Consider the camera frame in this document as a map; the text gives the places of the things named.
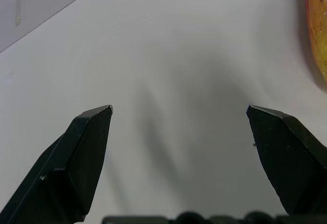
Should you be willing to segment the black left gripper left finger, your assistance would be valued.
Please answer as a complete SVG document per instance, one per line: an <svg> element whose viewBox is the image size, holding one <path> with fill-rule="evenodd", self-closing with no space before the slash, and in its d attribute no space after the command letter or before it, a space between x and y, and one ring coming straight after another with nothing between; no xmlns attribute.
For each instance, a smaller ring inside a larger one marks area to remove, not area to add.
<svg viewBox="0 0 327 224"><path fill-rule="evenodd" d="M102 171L111 105L83 112L37 159L1 211L1 223L77 223Z"/></svg>

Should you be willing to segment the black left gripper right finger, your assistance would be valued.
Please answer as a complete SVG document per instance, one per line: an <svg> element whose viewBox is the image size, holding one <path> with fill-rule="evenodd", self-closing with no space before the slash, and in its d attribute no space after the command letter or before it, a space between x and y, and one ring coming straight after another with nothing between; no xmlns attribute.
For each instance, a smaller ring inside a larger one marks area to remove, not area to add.
<svg viewBox="0 0 327 224"><path fill-rule="evenodd" d="M326 214L326 146L295 117L246 111L262 167L288 214Z"/></svg>

